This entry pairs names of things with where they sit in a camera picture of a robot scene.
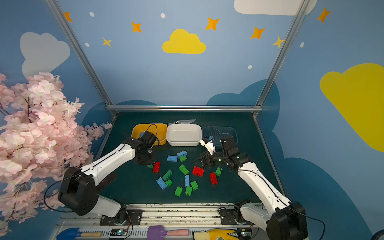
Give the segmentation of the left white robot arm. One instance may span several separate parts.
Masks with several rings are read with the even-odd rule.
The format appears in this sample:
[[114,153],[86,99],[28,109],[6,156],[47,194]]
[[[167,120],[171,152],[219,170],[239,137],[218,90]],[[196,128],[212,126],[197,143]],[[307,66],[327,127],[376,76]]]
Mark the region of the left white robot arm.
[[146,131],[142,137],[129,138],[113,151],[81,168],[65,172],[58,200],[79,216],[89,213],[114,218],[120,224],[127,219],[125,205],[99,195],[98,186],[105,185],[116,169],[129,161],[137,165],[152,165],[152,148],[158,138]]

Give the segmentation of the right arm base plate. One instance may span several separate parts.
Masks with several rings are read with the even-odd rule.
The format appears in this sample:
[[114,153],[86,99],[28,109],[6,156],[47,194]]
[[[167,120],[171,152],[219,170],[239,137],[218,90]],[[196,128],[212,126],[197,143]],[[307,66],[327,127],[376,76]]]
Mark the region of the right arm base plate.
[[239,209],[219,208],[220,221],[222,225],[251,225],[251,222],[246,221]]

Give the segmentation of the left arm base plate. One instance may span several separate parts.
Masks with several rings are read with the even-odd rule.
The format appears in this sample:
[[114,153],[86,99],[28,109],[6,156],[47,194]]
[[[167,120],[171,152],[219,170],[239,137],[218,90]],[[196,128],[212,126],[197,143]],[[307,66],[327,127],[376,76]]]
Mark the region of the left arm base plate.
[[102,215],[100,226],[139,226],[141,223],[143,210],[126,209],[120,211],[115,217],[107,217]]

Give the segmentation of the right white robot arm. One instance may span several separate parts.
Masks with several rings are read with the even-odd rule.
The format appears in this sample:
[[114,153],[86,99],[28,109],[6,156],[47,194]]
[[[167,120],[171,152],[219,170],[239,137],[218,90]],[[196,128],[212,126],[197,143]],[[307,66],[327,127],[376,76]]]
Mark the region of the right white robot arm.
[[235,151],[208,151],[195,160],[202,168],[226,165],[244,180],[265,209],[251,203],[243,204],[240,213],[245,221],[256,224],[265,231],[270,240],[307,240],[308,226],[305,209],[300,203],[293,203],[280,193],[261,173],[247,154]]

